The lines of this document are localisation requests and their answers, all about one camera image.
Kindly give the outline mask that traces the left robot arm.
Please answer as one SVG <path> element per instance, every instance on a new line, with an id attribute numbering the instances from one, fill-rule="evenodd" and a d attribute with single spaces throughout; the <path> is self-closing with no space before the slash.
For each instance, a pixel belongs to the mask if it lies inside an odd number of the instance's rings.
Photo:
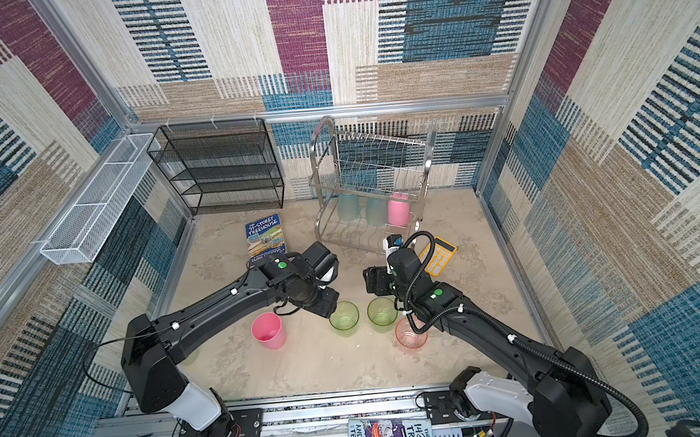
<path id="1" fill-rule="evenodd" d="M 138 315 L 119 340 L 126 393 L 142 413 L 167 412 L 203 437 L 229 437 L 234 419 L 224 401 L 192 382 L 182 363 L 243 317 L 277 302 L 330 318 L 337 309 L 339 294 L 330 285 L 339 264 L 318 241 L 303 253 L 260 258 L 239 279 L 189 307 L 156 320 Z"/>

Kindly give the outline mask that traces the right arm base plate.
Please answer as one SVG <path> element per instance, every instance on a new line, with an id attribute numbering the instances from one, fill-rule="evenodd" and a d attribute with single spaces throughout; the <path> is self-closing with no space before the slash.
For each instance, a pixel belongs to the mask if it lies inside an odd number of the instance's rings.
<path id="1" fill-rule="evenodd" d="M 416 403 L 436 425 L 474 421 L 480 416 L 460 391 L 423 391 L 418 394 Z"/>

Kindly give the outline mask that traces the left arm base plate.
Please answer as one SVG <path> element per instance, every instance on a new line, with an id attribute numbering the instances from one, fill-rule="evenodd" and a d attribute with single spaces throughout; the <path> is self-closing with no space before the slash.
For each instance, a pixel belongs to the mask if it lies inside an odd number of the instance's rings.
<path id="1" fill-rule="evenodd" d="M 178 437 L 261 437 L 263 414 L 263 408 L 225 412 L 203 431 L 182 421 Z"/>

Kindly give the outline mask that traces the teal cup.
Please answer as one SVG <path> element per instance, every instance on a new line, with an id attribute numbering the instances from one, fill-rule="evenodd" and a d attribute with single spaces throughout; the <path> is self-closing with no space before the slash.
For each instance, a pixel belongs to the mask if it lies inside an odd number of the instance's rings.
<path id="1" fill-rule="evenodd" d="M 360 197 L 355 194 L 338 195 L 338 217 L 342 222 L 350 223 L 360 218 Z"/>
<path id="2" fill-rule="evenodd" d="M 388 208 L 386 200 L 368 197 L 366 201 L 366 221 L 370 226 L 382 227 L 388 224 Z"/>

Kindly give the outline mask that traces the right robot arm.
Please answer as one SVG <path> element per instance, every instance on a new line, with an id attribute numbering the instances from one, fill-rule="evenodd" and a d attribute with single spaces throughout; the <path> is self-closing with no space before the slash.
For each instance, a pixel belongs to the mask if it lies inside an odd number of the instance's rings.
<path id="1" fill-rule="evenodd" d="M 390 295 L 407 310 L 412 328 L 434 327 L 462 339 L 499 364 L 517 388 L 501 395 L 490 377 L 466 373 L 458 396 L 474 412 L 498 412 L 524 422 L 540 437 L 612 437 L 601 428 L 612 415 L 613 401 L 634 417 L 635 429 L 623 437 L 647 437 L 649 422 L 627 396 L 602 381 L 590 359 L 578 349 L 564 352 L 534 341 L 494 318 L 445 282 L 433 281 L 413 250 L 402 247 L 384 267 L 363 271 L 371 295 Z"/>

